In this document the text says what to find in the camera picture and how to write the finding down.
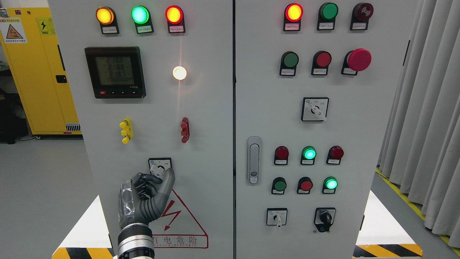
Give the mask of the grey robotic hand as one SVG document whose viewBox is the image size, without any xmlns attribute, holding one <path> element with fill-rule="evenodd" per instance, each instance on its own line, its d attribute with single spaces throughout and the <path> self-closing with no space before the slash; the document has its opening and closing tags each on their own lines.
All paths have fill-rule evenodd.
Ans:
<svg viewBox="0 0 460 259">
<path fill-rule="evenodd" d="M 163 179 L 138 173 L 122 183 L 119 194 L 119 225 L 148 225 L 163 214 L 175 182 L 174 169 L 168 168 Z"/>
</svg>

